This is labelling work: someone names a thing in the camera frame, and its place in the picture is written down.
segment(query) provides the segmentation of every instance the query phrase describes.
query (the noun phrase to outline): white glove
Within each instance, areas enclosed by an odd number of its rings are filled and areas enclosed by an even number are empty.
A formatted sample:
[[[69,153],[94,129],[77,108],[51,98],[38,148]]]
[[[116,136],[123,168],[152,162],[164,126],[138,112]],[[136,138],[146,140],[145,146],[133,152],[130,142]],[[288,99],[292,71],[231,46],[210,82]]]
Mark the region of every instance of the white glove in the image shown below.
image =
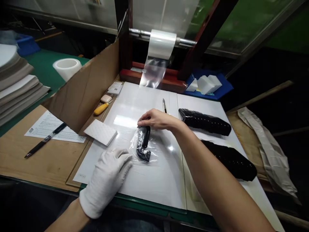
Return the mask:
[[[88,217],[96,219],[102,215],[132,166],[131,158],[126,149],[101,154],[89,184],[80,192],[80,205]]]

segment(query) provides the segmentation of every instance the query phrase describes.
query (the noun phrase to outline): black plastic part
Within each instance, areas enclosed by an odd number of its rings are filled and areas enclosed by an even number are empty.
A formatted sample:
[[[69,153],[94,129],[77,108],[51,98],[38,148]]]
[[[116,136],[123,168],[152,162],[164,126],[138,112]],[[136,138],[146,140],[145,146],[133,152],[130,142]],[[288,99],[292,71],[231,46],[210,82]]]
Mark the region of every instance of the black plastic part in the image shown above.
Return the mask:
[[[234,148],[220,146],[205,140],[201,141],[235,178],[253,181],[257,176],[258,172],[253,163]]]
[[[137,155],[142,160],[149,162],[151,151],[145,150],[148,146],[150,136],[150,127],[146,126],[146,133],[144,135],[143,131],[139,131],[138,140],[137,140]]]
[[[232,130],[231,125],[220,118],[187,109],[179,109],[179,112],[183,116],[183,122],[189,127],[225,136]]]
[[[142,144],[143,148],[147,148],[149,136],[150,136],[150,126],[146,126],[146,133],[145,133],[145,137],[144,137],[143,144]]]

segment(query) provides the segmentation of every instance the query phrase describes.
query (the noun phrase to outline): stack of black parts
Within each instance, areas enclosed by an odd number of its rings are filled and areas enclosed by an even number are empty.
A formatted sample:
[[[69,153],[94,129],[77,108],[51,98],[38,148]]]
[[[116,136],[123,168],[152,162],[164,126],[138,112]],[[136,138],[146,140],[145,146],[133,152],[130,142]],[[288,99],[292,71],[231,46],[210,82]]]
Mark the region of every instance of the stack of black parts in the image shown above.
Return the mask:
[[[225,136],[228,136],[232,130],[231,125],[220,118],[187,109],[179,109],[179,112],[183,116],[183,122],[189,127]]]
[[[253,181],[257,176],[256,167],[234,148],[220,146],[205,140],[201,141],[235,178]]]

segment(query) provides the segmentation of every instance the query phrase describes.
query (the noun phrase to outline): pen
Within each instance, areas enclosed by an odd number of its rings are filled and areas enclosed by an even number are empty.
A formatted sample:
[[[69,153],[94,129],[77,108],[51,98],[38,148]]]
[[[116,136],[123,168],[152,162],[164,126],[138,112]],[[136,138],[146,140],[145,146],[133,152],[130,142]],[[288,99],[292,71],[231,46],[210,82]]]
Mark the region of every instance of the pen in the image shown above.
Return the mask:
[[[43,141],[41,141],[38,145],[36,145],[34,148],[31,149],[30,152],[25,156],[25,158],[29,158],[34,153],[36,153],[41,147],[43,147],[54,135],[58,134],[60,131],[62,131],[67,125],[65,123],[62,123],[60,126],[57,127],[56,130],[54,130],[50,135],[48,135]]]

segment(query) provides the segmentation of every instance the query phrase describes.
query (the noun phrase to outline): white tape roll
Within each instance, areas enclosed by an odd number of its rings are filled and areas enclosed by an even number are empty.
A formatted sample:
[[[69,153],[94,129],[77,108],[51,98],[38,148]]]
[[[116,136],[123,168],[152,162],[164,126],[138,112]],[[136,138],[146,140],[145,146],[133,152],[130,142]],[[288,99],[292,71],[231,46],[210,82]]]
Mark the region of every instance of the white tape roll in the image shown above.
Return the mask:
[[[177,35],[170,32],[151,30],[148,56],[168,60],[175,46]]]
[[[81,68],[81,63],[77,59],[67,58],[57,60],[52,66],[67,82]]]

